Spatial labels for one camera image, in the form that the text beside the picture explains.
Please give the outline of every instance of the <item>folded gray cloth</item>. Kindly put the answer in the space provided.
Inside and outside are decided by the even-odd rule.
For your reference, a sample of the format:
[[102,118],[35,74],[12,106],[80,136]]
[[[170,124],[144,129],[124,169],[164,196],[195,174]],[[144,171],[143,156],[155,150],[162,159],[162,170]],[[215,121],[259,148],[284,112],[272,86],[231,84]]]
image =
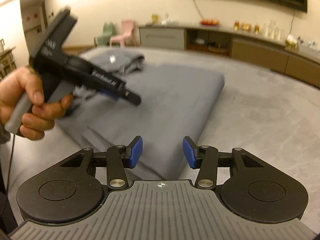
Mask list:
[[182,139],[191,136],[198,141],[224,86],[223,75],[186,66],[161,65],[148,75],[128,80],[127,84],[141,94],[142,103],[133,106],[120,100],[97,116],[88,125],[96,134],[95,146],[106,150],[106,145],[128,144],[140,135],[143,138],[140,163],[162,178],[177,179],[187,163]]
[[[118,48],[106,50],[103,53],[90,58],[89,61],[107,72],[119,76],[126,76],[135,71],[143,70],[144,56],[140,52]],[[95,90],[82,86],[76,87],[73,95],[88,99],[95,93]]]

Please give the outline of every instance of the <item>hand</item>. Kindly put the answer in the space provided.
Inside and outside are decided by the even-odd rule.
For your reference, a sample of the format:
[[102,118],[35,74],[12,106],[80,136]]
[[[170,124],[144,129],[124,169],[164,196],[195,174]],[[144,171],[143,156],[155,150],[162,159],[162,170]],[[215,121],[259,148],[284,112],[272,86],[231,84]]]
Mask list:
[[19,67],[0,82],[0,121],[3,125],[10,119],[24,91],[34,106],[32,113],[23,115],[20,132],[30,140],[40,140],[44,137],[44,131],[54,127],[54,119],[65,114],[73,95],[65,96],[61,102],[44,103],[40,77],[29,66]]

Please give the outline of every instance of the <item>blue gripper pad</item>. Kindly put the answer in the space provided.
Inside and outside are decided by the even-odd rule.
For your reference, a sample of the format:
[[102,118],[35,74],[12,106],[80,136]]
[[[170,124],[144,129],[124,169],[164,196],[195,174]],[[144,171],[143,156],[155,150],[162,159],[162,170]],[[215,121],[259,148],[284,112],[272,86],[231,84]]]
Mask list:
[[118,96],[116,96],[116,95],[114,95],[114,94],[112,94],[112,93],[110,93],[110,92],[108,92],[108,91],[106,91],[106,90],[101,90],[100,92],[101,92],[102,94],[105,94],[106,96],[109,96],[109,97],[113,98],[113,99],[116,100],[116,101],[118,101],[118,99],[119,99]]
[[137,165],[140,155],[142,153],[142,146],[142,137],[140,137],[136,144],[131,148],[131,155],[129,158],[130,169],[134,168]]
[[189,166],[190,168],[194,169],[196,167],[195,151],[186,138],[183,138],[182,145],[183,153],[186,156]]

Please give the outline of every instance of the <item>black circular motor housing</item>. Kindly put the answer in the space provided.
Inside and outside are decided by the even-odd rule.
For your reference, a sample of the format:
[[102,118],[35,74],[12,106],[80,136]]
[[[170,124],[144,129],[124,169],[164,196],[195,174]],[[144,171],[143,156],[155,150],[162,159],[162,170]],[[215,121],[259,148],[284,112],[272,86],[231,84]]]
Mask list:
[[81,150],[24,182],[17,192],[22,216],[57,224],[95,210],[104,191],[89,166],[92,153],[92,149]]
[[301,219],[308,204],[305,187],[271,165],[245,167],[222,185],[220,198],[235,214],[260,223]]

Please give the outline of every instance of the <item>crosshair marking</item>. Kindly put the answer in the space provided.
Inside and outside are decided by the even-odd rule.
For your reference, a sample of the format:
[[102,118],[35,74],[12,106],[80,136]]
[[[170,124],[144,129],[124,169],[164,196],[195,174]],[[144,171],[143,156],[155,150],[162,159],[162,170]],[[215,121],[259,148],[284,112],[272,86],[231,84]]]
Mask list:
[[163,188],[163,187],[167,186],[167,184],[164,184],[163,182],[161,182],[161,183],[157,184],[157,186],[160,188]]

